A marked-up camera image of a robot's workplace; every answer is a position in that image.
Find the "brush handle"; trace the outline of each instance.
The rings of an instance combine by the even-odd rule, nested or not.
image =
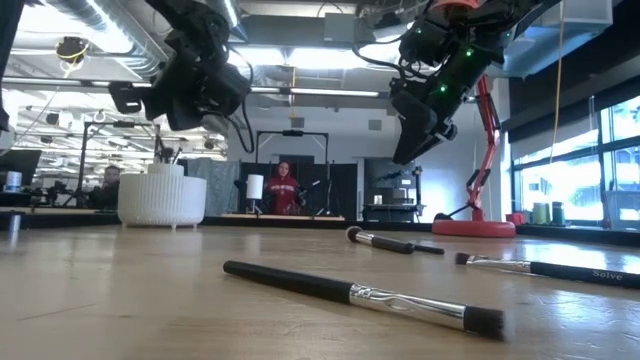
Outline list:
[[[371,239],[371,246],[401,254],[411,254],[415,250],[415,246],[412,243],[393,240],[382,236],[374,236]]]
[[[342,304],[350,304],[349,291],[353,283],[279,270],[266,266],[227,261],[222,265],[227,274],[260,284],[277,287]]]
[[[531,262],[531,273],[565,280],[640,289],[640,275],[576,266]]]
[[[444,254],[444,249],[440,249],[440,248],[434,248],[431,246],[425,246],[425,245],[419,245],[419,244],[413,244],[416,251],[420,251],[420,252],[428,252],[430,254],[436,254],[436,255],[442,255]]]

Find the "red lamp base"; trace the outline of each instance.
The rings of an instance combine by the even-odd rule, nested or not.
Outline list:
[[[438,235],[510,239],[516,237],[516,226],[510,222],[437,220],[431,229]]]

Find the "brush bristles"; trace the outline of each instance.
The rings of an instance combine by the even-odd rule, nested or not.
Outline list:
[[[347,231],[345,231],[345,236],[347,237],[347,240],[352,241],[352,242],[357,242],[356,241],[356,234],[359,233],[360,231],[362,231],[362,228],[359,226],[351,226],[347,229]]]
[[[465,253],[457,253],[456,254],[456,265],[467,265],[467,261],[471,255]]]
[[[464,311],[464,329],[480,336],[506,341],[511,337],[511,322],[500,310],[467,306]]]

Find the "woman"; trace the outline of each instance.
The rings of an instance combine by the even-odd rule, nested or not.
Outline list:
[[[267,191],[273,196],[270,213],[273,215],[296,215],[298,182],[289,176],[289,163],[281,161],[278,164],[278,174],[267,183]]]

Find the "silver ferrule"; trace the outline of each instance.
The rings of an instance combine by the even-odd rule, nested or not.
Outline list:
[[[402,295],[353,284],[349,302],[373,310],[392,312],[464,331],[466,305]]]
[[[531,273],[531,261],[492,259],[486,256],[470,256],[467,265],[507,271]]]
[[[373,234],[360,231],[356,234],[356,241],[362,244],[371,245],[371,240],[373,240],[373,237]]]

